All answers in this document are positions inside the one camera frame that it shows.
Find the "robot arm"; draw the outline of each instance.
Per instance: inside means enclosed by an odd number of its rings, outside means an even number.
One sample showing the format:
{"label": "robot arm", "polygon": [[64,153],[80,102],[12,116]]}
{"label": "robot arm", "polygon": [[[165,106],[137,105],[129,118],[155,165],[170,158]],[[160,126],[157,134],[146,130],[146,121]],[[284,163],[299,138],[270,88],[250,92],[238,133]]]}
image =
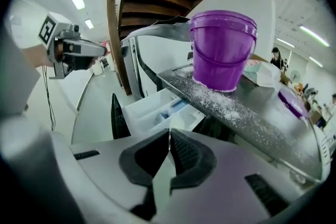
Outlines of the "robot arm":
{"label": "robot arm", "polygon": [[107,49],[99,43],[81,39],[79,26],[57,13],[48,13],[38,37],[54,65],[55,77],[51,79],[64,79],[73,70],[86,70],[94,58],[107,53]]}

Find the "purple lid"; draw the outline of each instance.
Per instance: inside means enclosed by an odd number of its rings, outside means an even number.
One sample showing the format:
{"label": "purple lid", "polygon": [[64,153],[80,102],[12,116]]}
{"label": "purple lid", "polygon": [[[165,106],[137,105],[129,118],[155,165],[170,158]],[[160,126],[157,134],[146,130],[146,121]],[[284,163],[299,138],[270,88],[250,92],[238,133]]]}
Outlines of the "purple lid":
{"label": "purple lid", "polygon": [[279,91],[279,97],[285,106],[298,118],[308,117],[307,109],[305,108],[304,103],[299,100],[294,93],[290,92],[287,89],[281,89]]}
{"label": "purple lid", "polygon": [[239,19],[243,19],[248,21],[249,23],[253,24],[255,27],[257,27],[257,24],[254,20],[251,18],[238,13],[238,12],[231,12],[229,10],[208,10],[207,12],[201,12],[195,14],[192,18],[191,21],[195,20],[196,18],[202,17],[202,16],[209,16],[209,15],[226,15],[226,16],[232,16],[232,17],[237,17]]}

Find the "purple bucket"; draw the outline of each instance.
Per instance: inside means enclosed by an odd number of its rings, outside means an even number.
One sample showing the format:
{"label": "purple bucket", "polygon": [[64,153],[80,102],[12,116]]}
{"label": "purple bucket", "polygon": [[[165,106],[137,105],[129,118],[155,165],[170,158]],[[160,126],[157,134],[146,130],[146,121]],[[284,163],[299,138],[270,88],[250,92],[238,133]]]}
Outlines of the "purple bucket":
{"label": "purple bucket", "polygon": [[194,79],[218,91],[234,91],[255,49],[256,23],[239,13],[212,10],[191,19]]}

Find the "cardboard box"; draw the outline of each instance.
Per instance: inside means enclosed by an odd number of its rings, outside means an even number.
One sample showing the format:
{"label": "cardboard box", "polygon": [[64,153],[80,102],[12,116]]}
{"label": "cardboard box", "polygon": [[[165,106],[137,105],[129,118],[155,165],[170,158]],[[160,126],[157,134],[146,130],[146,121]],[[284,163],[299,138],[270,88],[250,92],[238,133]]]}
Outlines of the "cardboard box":
{"label": "cardboard box", "polygon": [[[256,54],[252,54],[250,57],[251,60],[259,60],[262,62],[268,62],[267,60],[265,60],[264,58],[256,55]],[[290,82],[290,79],[285,75],[285,73],[281,72],[281,77],[280,77],[280,82],[288,85],[288,83]]]}
{"label": "cardboard box", "polygon": [[309,111],[309,118],[311,120],[311,123],[313,125],[317,124],[317,122],[320,120],[320,118],[322,117],[322,115],[320,114],[320,112],[314,110],[314,109],[311,109]]}

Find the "bucket rim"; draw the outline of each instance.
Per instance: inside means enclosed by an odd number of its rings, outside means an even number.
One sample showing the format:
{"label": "bucket rim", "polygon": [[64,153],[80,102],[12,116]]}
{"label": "bucket rim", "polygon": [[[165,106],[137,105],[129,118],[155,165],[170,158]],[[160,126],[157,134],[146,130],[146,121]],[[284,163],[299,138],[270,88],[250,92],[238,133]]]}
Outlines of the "bucket rim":
{"label": "bucket rim", "polygon": [[236,17],[236,18],[239,18],[239,19],[246,20],[249,23],[253,24],[255,27],[257,27],[256,22],[253,19],[251,19],[250,17],[248,17],[244,14],[241,14],[241,13],[238,13],[238,12],[232,12],[230,10],[220,10],[220,9],[208,10],[206,12],[196,13],[194,16],[192,16],[191,21],[193,21],[193,20],[195,20],[199,17],[202,17],[202,16],[213,16],[213,15],[214,16],[215,15],[233,16],[233,17]]}
{"label": "bucket rim", "polygon": [[203,27],[223,27],[241,33],[246,33],[253,37],[256,41],[258,37],[257,28],[251,24],[244,24],[242,22],[231,22],[229,20],[217,20],[216,18],[209,18],[206,20],[194,20],[190,22],[190,33],[198,28]]}

